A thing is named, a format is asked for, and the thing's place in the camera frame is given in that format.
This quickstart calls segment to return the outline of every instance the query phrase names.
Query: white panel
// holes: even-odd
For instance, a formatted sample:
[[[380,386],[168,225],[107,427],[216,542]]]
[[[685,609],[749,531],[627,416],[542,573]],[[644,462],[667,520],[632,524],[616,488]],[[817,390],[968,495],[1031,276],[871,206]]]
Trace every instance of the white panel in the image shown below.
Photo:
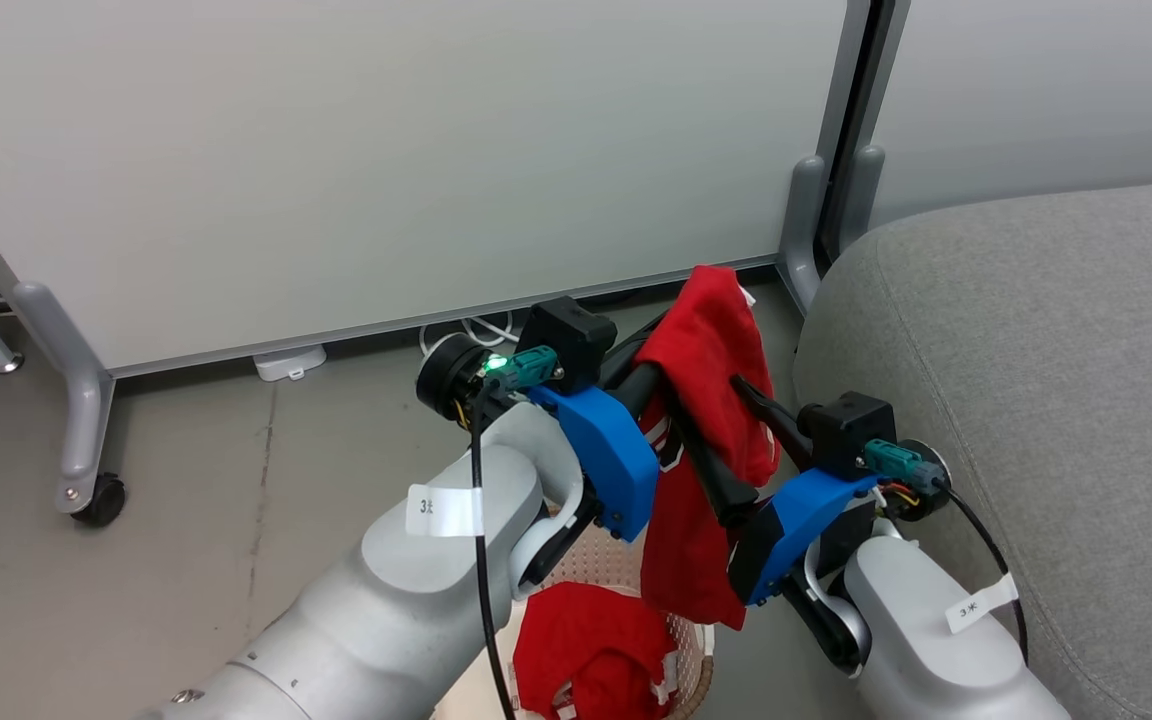
[[[0,252],[106,366],[776,250],[842,0],[0,0]]]
[[[1152,1],[910,0],[873,142],[870,227],[1152,182]]]

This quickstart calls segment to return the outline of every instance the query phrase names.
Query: laundry basket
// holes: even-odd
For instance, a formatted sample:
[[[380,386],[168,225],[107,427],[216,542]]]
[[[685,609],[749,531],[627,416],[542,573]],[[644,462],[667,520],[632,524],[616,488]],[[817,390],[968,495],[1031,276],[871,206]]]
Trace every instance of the laundry basket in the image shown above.
[[[614,541],[602,530],[590,528],[567,551],[556,568],[550,571],[545,586],[558,583],[602,585],[626,594],[639,593],[639,569],[643,566],[643,537],[635,544]],[[513,649],[518,642],[526,601],[515,602],[509,624],[497,635],[500,660],[508,665],[509,692],[518,706],[517,683],[513,677]],[[676,615],[667,620],[669,635],[679,647],[676,660],[679,691],[673,698],[667,720],[685,720],[695,714],[708,694],[714,670],[714,628],[698,626]],[[460,682],[444,697],[434,713],[435,720],[468,720],[499,715],[499,700],[486,662],[486,653],[477,659]],[[531,712],[518,711],[518,719],[539,719]]]

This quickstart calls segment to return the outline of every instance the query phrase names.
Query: black caster wheel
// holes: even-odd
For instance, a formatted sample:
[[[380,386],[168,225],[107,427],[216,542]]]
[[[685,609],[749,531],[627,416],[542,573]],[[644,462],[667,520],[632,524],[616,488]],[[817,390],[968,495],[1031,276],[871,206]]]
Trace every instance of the black caster wheel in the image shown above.
[[[100,473],[96,476],[96,485],[92,487],[92,501],[82,510],[70,511],[69,516],[88,528],[105,528],[118,518],[123,510],[123,502],[127,502],[123,480],[114,473]]]

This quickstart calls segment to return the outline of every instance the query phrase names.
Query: green connector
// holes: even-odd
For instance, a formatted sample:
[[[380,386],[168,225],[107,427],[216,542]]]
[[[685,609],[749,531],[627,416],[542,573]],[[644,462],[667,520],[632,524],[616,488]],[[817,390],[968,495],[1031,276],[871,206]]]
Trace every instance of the green connector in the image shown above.
[[[945,471],[934,462],[904,447],[892,445],[884,439],[872,439],[865,444],[865,465],[884,478],[908,484],[919,495],[933,495],[934,482],[945,479]]]
[[[558,355],[553,348],[540,344],[524,350],[500,363],[495,355],[486,364],[486,377],[500,382],[500,389],[513,392],[547,382],[558,369]]]

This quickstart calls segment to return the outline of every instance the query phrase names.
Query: screw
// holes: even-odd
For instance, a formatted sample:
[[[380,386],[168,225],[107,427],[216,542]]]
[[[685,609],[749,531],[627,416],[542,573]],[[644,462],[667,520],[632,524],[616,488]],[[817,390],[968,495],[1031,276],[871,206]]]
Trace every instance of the screw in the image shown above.
[[[196,702],[202,696],[205,696],[205,692],[194,691],[191,689],[191,691],[180,691],[174,694],[174,696],[172,696],[172,702]]]

